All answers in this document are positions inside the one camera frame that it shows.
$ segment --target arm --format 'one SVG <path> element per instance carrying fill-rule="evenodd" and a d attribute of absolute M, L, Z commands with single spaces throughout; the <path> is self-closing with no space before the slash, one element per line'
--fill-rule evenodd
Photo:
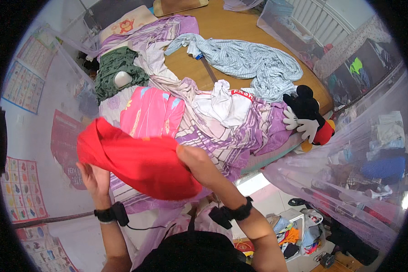
<path fill-rule="evenodd" d="M 109 197 L 110 173 L 94 165 L 83 165 L 78 162 L 77 167 L 82 173 L 83 182 L 95 204 L 95 209 L 106 210 L 112 205 Z M 101 224 L 104 248 L 106 249 L 107 263 L 103 272 L 129 272 L 131 260 L 127 251 L 124 236 L 116 221 Z"/>
<path fill-rule="evenodd" d="M 235 210 L 247 203 L 246 198 L 218 171 L 204 150 L 179 146 L 177 155 L 189 167 L 196 180 L 211 189 L 229 209 Z M 254 245 L 252 267 L 256 271 L 287 272 L 277 236 L 259 211 L 251 209 L 249 217 L 237 223 Z"/>

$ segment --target pink blanket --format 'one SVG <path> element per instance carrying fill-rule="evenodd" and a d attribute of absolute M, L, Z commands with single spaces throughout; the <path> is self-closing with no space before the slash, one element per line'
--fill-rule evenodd
<path fill-rule="evenodd" d="M 185 102 L 169 92 L 153 87 L 138 87 L 121 112 L 121 130 L 133 138 L 167 135 L 178 132 Z"/>

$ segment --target hand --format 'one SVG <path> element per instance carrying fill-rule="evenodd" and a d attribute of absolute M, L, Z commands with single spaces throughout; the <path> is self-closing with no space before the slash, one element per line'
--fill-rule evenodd
<path fill-rule="evenodd" d="M 192 175 L 204 187 L 213 190 L 214 183 L 225 179 L 204 149 L 178 145 L 176 151 L 180 161 L 189 167 Z"/>
<path fill-rule="evenodd" d="M 314 137 L 316 136 L 317 128 L 319 127 L 319 123 L 317 120 L 310 120 L 310 119 L 298 119 L 298 123 L 302 124 L 299 128 L 296 129 L 297 132 L 302 132 L 301 138 L 305 140 L 307 137 L 310 137 L 308 139 L 308 142 L 311 144 L 314 140 Z"/>
<path fill-rule="evenodd" d="M 284 110 L 283 113 L 287 117 L 283 119 L 283 123 L 288 124 L 288 126 L 286 126 L 286 129 L 287 130 L 295 129 L 298 126 L 298 118 L 293 113 L 291 107 L 287 106 L 287 110 Z"/>
<path fill-rule="evenodd" d="M 98 166 L 76 163 L 82 173 L 82 180 L 94 201 L 97 210 L 109 209 L 110 173 Z"/>

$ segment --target mickey mouse plush toy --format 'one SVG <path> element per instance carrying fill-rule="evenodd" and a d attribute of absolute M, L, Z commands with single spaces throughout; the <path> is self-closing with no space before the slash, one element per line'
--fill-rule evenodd
<path fill-rule="evenodd" d="M 313 90 L 306 85 L 299 85 L 296 88 L 297 97 L 287 94 L 283 95 L 283 100 L 287 104 L 284 115 L 287 118 L 283 122 L 287 124 L 287 130 L 295 128 L 298 132 L 303 132 L 301 138 L 308 138 L 301 146 L 302 150 L 308 152 L 313 145 L 326 144 L 335 132 L 335 125 L 332 120 L 325 120 L 319 113 L 319 102 L 313 98 Z"/>

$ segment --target white glove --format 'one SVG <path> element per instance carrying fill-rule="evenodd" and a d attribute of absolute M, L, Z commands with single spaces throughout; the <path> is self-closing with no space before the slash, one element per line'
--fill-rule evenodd
<path fill-rule="evenodd" d="M 305 140 L 307 137 L 308 142 L 311 144 L 316 136 L 317 128 L 319 127 L 319 123 L 317 120 L 310 120 L 310 119 L 298 119 L 298 124 L 302 124 L 299 128 L 296 129 L 297 132 L 302 132 L 301 138 Z"/>
<path fill-rule="evenodd" d="M 287 130 L 295 129 L 298 126 L 298 118 L 291 110 L 291 107 L 287 106 L 287 110 L 284 110 L 283 113 L 287 117 L 283 119 L 283 123 L 288 124 L 288 126 L 286 126 L 286 129 Z"/>

